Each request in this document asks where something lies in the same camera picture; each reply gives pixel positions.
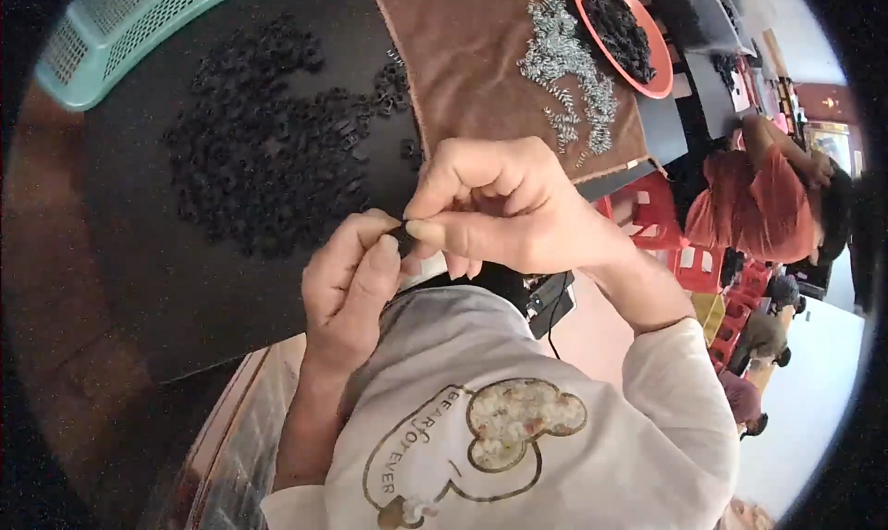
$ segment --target red plastic stool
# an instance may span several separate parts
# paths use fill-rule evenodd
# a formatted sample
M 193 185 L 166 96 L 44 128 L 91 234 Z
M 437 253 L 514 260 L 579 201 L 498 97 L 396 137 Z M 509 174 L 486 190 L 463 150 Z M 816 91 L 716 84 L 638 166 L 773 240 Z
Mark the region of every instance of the red plastic stool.
M 761 295 L 756 295 L 752 290 L 748 290 L 742 286 L 734 286 L 730 288 L 726 293 L 726 298 L 728 302 L 745 304 L 753 311 L 757 311 L 762 302 Z
M 749 308 L 749 305 L 729 299 L 725 304 L 725 318 L 722 319 L 722 325 L 737 331 L 743 331 L 746 321 L 749 320 L 749 314 L 752 314 L 752 309 Z
M 740 331 L 738 329 L 725 326 L 724 323 L 718 328 L 716 338 L 712 340 L 712 345 L 709 346 L 709 360 L 712 362 L 712 368 L 716 369 L 717 374 L 721 374 L 727 363 L 730 362 L 731 355 L 734 354 L 734 348 L 737 347 L 739 339 Z
M 771 280 L 771 269 L 761 263 L 753 263 L 743 267 L 737 287 L 749 291 L 750 295 L 763 296 L 768 280 Z
M 644 191 L 650 197 L 647 204 L 638 203 L 632 225 L 641 229 L 632 236 L 632 242 L 645 250 L 675 250 L 687 246 L 687 239 L 681 234 L 676 220 L 675 202 L 669 182 L 659 171 L 644 176 L 626 186 L 631 191 Z M 654 236 L 643 235 L 648 229 L 657 226 Z
M 614 219 L 614 207 L 611 206 L 610 197 L 606 196 L 601 199 L 595 201 L 595 210 L 598 211 L 599 214 L 605 216 L 605 218 L 609 220 Z
M 694 251 L 694 260 L 690 267 L 681 266 L 681 257 L 686 250 Z M 709 260 L 707 270 L 704 261 Z M 684 247 L 681 250 L 671 250 L 667 266 L 672 269 L 675 279 L 683 290 L 697 293 L 721 293 L 721 267 L 725 261 L 725 249 L 723 247 L 702 248 Z

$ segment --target black hair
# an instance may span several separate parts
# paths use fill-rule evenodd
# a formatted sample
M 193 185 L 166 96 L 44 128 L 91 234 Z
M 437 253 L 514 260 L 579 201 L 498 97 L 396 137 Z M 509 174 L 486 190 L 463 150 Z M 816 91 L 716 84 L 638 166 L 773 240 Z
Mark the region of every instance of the black hair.
M 817 264 L 836 260 L 851 234 L 851 205 L 854 203 L 854 183 L 848 172 L 829 159 L 833 175 L 829 187 L 820 189 L 820 225 L 823 227 L 823 244 L 819 247 Z
M 740 440 L 743 440 L 746 436 L 750 436 L 754 438 L 757 435 L 760 435 L 763 431 L 765 431 L 765 427 L 768 425 L 768 414 L 762 413 L 762 415 L 758 418 L 758 424 L 756 425 L 756 429 L 753 431 L 745 431 L 741 436 Z
M 793 318 L 796 316 L 796 314 L 804 313 L 806 308 L 808 308 L 808 299 L 806 299 L 804 295 L 799 295 L 795 307 L 795 313 L 792 315 Z
M 789 350 L 789 347 L 783 350 L 782 353 L 777 355 L 777 358 L 774 359 L 774 364 L 779 366 L 782 369 L 786 368 L 786 365 L 789 364 L 789 359 L 792 358 L 792 351 Z

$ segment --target wrist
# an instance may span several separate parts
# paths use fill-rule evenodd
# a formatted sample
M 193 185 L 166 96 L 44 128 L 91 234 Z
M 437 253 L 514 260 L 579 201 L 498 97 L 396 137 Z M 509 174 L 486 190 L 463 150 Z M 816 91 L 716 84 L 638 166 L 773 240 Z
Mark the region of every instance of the wrist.
M 638 254 L 632 239 L 623 233 L 620 226 L 598 213 L 593 204 L 587 210 L 589 222 L 583 231 L 581 271 L 595 272 L 610 266 L 624 263 Z
M 299 369 L 299 382 L 310 383 L 312 389 L 334 391 L 345 388 L 353 370 L 342 363 L 331 363 L 327 358 L 315 353 L 310 346 L 305 348 L 305 356 Z

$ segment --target printed graphic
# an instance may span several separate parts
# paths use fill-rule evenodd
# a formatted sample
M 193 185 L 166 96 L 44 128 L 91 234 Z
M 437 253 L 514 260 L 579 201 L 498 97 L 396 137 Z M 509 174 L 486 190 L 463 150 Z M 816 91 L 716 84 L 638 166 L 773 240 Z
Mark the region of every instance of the printed graphic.
M 384 530 L 418 528 L 448 493 L 494 502 L 539 480 L 538 440 L 586 425 L 574 395 L 536 378 L 513 378 L 471 391 L 450 385 L 385 435 L 364 469 L 364 495 Z

